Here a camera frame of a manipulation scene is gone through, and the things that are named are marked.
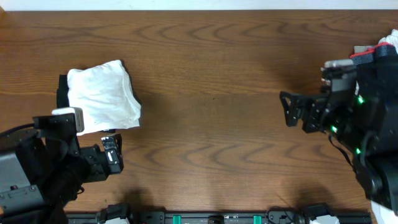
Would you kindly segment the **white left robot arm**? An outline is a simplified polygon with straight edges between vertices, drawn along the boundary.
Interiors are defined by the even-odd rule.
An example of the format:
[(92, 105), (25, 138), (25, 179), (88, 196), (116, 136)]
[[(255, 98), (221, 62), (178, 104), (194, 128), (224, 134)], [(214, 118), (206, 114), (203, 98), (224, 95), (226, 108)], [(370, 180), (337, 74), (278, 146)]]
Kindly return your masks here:
[(120, 134), (80, 147), (69, 125), (28, 124), (1, 134), (1, 223), (68, 223), (65, 205), (124, 168)]

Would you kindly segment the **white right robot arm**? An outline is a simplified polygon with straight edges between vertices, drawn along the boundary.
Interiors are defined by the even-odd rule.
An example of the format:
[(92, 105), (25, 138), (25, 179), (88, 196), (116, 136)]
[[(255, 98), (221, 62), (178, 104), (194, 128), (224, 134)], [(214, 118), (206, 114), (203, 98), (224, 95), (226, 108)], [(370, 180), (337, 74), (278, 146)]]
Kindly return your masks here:
[(377, 220), (397, 223), (397, 57), (325, 63), (318, 95), (282, 91), (287, 126), (327, 133), (347, 157)]

